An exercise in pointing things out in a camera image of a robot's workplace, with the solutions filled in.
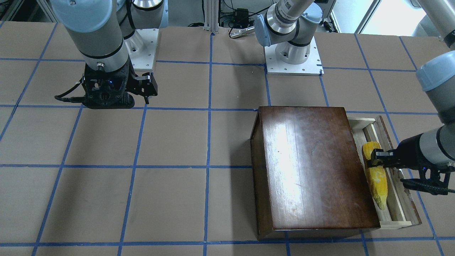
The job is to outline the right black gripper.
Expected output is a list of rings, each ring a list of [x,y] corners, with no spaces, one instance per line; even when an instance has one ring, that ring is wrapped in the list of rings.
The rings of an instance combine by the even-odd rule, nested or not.
[[[126,92],[131,92],[142,96],[145,104],[149,104],[150,98],[158,95],[158,84],[153,72],[146,72],[137,76],[130,57],[127,57],[126,62],[117,70],[117,76],[121,79],[117,98],[124,98]]]

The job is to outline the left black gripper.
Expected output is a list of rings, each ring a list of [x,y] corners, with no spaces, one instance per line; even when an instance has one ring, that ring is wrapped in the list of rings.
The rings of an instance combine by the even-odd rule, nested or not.
[[[383,149],[373,149],[367,160],[367,167],[390,167],[398,163],[396,167],[419,170],[427,167],[427,159],[424,157],[420,148],[421,134],[407,138],[400,142],[396,149],[384,151]]]

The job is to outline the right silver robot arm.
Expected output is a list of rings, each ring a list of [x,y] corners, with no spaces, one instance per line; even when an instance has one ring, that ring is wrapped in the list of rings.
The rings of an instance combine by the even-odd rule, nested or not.
[[[61,102],[90,109],[130,109],[134,95],[158,94],[153,60],[140,30],[168,24],[166,0],[52,0],[56,18],[85,60],[80,81],[56,95]]]

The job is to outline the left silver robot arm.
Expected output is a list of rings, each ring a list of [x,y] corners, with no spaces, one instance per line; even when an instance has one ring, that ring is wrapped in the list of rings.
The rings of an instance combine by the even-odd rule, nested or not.
[[[322,14],[312,0],[280,0],[266,8],[265,15],[257,15],[256,38],[263,47],[284,48],[284,53],[278,53],[282,62],[302,64],[310,57],[310,43]],[[370,166],[444,170],[454,163],[454,51],[425,63],[416,76],[443,126],[405,139],[396,149],[374,149]]]

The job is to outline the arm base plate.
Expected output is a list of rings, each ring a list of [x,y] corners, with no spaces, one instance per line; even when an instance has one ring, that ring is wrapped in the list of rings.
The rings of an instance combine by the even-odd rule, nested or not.
[[[283,42],[264,47],[267,72],[272,75],[322,76],[325,74],[315,37],[298,47]]]
[[[136,71],[153,71],[158,46],[159,29],[136,30],[125,43]]]

